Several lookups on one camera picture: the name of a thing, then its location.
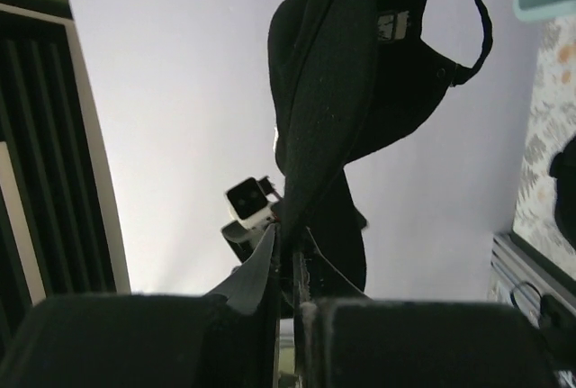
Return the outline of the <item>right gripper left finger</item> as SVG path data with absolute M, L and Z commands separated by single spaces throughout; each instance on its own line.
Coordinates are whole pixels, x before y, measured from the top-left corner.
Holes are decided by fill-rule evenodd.
M 206 387 L 276 387 L 280 244 L 269 226 L 252 255 L 207 296 Z

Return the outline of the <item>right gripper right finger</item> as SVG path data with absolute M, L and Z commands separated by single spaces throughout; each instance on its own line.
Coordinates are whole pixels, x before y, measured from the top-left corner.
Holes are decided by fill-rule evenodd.
M 295 373 L 300 387 L 312 387 L 311 354 L 307 352 L 311 335 L 306 333 L 311 323 L 305 321 L 302 306 L 322 298 L 366 298 L 366 295 L 325 258 L 309 228 L 302 232 L 300 242 L 293 248 L 292 275 Z

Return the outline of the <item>black cap gold logo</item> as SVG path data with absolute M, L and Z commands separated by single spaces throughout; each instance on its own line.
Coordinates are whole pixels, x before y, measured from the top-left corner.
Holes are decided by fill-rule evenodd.
M 548 175 L 554 180 L 554 222 L 575 257 L 575 136 L 553 155 Z

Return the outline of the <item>black slatted ceiling panel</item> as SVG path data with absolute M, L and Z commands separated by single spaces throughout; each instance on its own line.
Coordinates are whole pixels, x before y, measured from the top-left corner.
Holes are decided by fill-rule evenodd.
M 48 296 L 130 288 L 69 0 L 1 0 L 1 346 Z

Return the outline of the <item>floral table mat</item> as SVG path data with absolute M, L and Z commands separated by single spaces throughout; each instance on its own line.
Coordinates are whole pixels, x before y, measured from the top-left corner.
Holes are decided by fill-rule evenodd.
M 554 263 L 575 255 L 554 221 L 554 154 L 575 133 L 575 17 L 544 23 L 520 169 L 513 231 Z

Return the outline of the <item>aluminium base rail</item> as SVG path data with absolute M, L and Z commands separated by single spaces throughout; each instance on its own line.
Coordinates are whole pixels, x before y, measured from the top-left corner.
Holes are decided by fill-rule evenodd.
M 560 360 L 575 358 L 575 281 L 510 233 L 493 238 L 488 296 L 521 311 Z

